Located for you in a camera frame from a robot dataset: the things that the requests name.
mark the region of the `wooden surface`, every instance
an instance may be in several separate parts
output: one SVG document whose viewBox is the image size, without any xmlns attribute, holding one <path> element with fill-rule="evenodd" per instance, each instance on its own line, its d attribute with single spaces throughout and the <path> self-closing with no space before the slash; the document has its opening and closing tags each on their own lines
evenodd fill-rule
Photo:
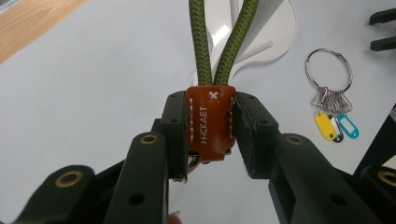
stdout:
<svg viewBox="0 0 396 224">
<path fill-rule="evenodd" d="M 0 14 L 0 63 L 23 49 L 86 0 L 20 0 Z"/>
</svg>

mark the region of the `keychain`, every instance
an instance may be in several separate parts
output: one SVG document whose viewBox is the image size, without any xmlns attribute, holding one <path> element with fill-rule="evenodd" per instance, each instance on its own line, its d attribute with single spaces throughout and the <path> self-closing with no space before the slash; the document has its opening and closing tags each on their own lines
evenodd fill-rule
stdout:
<svg viewBox="0 0 396 224">
<path fill-rule="evenodd" d="M 314 80 L 309 70 L 309 59 L 318 51 L 328 52 L 346 64 L 349 73 L 349 81 L 343 90 L 331 91 L 328 87 L 320 86 Z M 305 66 L 307 74 L 318 87 L 318 93 L 311 102 L 311 105 L 317 108 L 315 123 L 318 125 L 322 136 L 326 140 L 333 140 L 336 143 L 343 141 L 344 133 L 352 139 L 357 138 L 359 136 L 359 129 L 347 116 L 347 112 L 350 112 L 353 109 L 352 103 L 350 103 L 345 96 L 345 92 L 352 85 L 353 80 L 352 69 L 347 62 L 347 59 L 344 58 L 341 53 L 334 52 L 330 49 L 316 49 L 309 54 L 306 59 Z"/>
</svg>

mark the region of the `hand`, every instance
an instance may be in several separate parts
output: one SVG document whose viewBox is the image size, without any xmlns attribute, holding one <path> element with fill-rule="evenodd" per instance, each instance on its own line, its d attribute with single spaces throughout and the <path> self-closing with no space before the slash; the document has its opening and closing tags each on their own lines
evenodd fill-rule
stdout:
<svg viewBox="0 0 396 224">
<path fill-rule="evenodd" d="M 169 224 L 182 224 L 180 218 L 178 217 L 180 212 L 175 212 L 169 215 Z"/>
</svg>

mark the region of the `yellow key tag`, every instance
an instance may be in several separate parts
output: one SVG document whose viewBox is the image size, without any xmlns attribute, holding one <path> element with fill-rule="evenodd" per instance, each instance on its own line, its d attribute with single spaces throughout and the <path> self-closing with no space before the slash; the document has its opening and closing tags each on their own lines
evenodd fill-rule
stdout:
<svg viewBox="0 0 396 224">
<path fill-rule="evenodd" d="M 315 115 L 315 123 L 326 140 L 332 141 L 337 136 L 337 131 L 332 126 L 332 122 L 325 113 Z"/>
</svg>

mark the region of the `metal ring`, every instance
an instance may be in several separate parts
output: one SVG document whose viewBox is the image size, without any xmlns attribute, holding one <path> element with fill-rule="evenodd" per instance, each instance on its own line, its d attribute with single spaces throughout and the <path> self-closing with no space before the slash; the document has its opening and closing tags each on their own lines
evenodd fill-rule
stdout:
<svg viewBox="0 0 396 224">
<path fill-rule="evenodd" d="M 157 136 L 154 134 L 148 134 L 140 138 L 140 142 L 143 144 L 153 144 L 157 141 Z"/>
<path fill-rule="evenodd" d="M 350 67 L 349 63 L 347 62 L 347 59 L 344 58 L 344 56 L 343 56 L 341 53 L 334 52 L 334 51 L 332 51 L 331 49 L 315 49 L 314 51 L 312 51 L 312 52 L 309 54 L 308 58 L 306 58 L 306 63 L 305 63 L 306 72 L 308 73 L 308 75 L 309 75 L 309 77 L 311 78 L 311 80 L 315 83 L 315 85 L 318 86 L 318 88 L 322 88 L 322 87 L 320 87 L 319 84 L 314 80 L 314 78 L 312 77 L 311 71 L 309 70 L 309 59 L 311 58 L 311 56 L 312 56 L 314 53 L 316 53 L 316 52 L 318 52 L 318 51 L 329 52 L 330 54 L 334 55 L 335 57 L 341 59 L 341 60 L 346 64 L 346 67 L 347 67 L 347 69 L 349 70 L 349 83 L 347 84 L 346 88 L 345 88 L 343 91 L 340 91 L 340 92 L 347 91 L 347 90 L 349 89 L 350 85 L 352 85 L 352 79 L 353 79 L 352 68 Z"/>
<path fill-rule="evenodd" d="M 61 189 L 68 188 L 77 184 L 83 176 L 84 173 L 81 171 L 68 171 L 56 179 L 55 185 Z"/>
<path fill-rule="evenodd" d="M 396 174 L 389 172 L 389 171 L 379 171 L 377 175 L 385 183 L 387 183 L 393 187 L 396 187 L 396 182 L 392 179 L 389 179 L 389 177 L 396 178 Z"/>
<path fill-rule="evenodd" d="M 304 143 L 303 139 L 299 136 L 296 135 L 290 135 L 286 137 L 286 140 L 291 143 L 294 144 L 296 146 L 300 146 Z"/>
</svg>

